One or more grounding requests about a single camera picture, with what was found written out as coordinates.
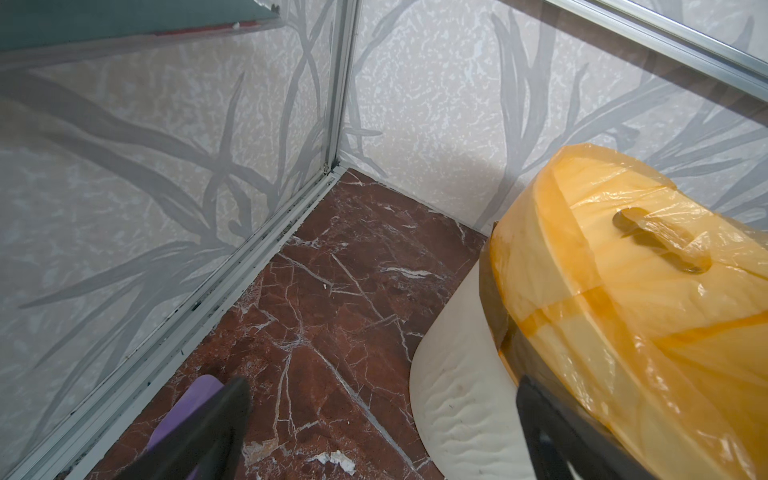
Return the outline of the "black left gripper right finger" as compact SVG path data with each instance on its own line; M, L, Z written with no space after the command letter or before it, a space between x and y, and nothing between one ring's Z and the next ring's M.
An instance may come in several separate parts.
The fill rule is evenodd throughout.
M516 407L538 479L651 479L653 475L579 409L524 376Z

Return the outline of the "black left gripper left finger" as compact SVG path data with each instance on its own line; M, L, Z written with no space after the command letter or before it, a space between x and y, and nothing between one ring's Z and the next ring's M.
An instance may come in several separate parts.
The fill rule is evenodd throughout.
M233 479L246 433L250 400L247 380L234 378L117 477Z

